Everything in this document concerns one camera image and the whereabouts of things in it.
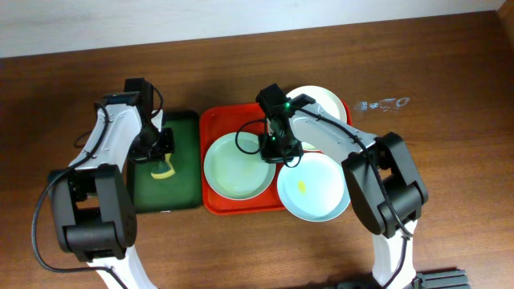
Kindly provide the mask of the yellow green sponge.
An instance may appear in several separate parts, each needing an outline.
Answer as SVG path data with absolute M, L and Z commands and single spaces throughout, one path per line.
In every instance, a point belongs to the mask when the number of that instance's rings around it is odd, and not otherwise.
M 150 173 L 153 179 L 162 180 L 172 177 L 175 174 L 174 167 L 171 163 L 171 156 L 171 153 L 166 153 L 160 160 L 155 162 Z

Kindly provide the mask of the pale green plate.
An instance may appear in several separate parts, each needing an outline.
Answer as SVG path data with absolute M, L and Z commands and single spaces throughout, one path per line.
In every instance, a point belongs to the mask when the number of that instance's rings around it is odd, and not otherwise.
M 276 165 L 263 161 L 258 137 L 249 132 L 228 133 L 207 150 L 203 172 L 210 188 L 219 196 L 235 201 L 249 200 L 263 193 L 275 177 Z

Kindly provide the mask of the light blue plate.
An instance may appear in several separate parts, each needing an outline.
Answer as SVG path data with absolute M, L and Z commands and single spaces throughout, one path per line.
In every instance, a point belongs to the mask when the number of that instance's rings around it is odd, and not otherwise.
M 276 188 L 286 210 L 308 222 L 333 220 L 350 205 L 341 165 L 322 153 L 305 153 L 296 167 L 284 166 Z

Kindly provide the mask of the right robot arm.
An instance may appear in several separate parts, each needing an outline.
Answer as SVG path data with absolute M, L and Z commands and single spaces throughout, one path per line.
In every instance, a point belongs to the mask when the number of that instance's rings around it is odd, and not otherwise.
M 372 276 L 382 288 L 419 288 L 413 238 L 428 192 L 405 141 L 396 133 L 362 132 L 329 115 L 311 96 L 287 97 L 277 84 L 256 96 L 264 132 L 257 152 L 288 164 L 308 142 L 343 170 L 353 210 L 373 236 Z

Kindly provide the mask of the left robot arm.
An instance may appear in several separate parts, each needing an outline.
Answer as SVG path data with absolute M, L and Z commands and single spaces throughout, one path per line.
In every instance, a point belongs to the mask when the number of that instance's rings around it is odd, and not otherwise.
M 97 271 L 110 288 L 152 288 L 135 248 L 137 217 L 122 170 L 126 161 L 169 164 L 173 131 L 153 106 L 157 89 L 143 78 L 96 103 L 96 125 L 80 154 L 45 190 L 60 248 Z

